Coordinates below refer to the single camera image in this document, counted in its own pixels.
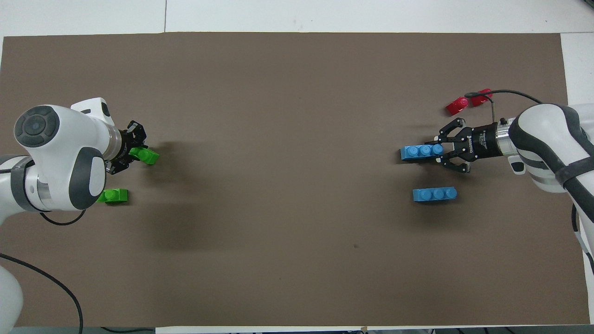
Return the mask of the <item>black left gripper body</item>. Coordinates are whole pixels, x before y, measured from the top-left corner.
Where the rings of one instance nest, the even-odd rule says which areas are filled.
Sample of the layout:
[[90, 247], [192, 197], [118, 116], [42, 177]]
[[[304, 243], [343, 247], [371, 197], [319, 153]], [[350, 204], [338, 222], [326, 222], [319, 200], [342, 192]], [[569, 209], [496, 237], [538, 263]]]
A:
[[128, 129], [110, 129], [110, 160], [130, 154], [132, 149], [130, 139], [128, 138]]

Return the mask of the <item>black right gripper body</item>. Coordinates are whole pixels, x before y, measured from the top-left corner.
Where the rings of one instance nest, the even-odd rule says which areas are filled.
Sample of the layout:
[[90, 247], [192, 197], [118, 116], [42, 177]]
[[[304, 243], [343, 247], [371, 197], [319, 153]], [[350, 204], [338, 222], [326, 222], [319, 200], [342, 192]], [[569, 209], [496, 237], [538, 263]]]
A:
[[464, 161], [501, 156], [496, 123], [481, 127], [465, 127], [458, 133], [458, 158]]

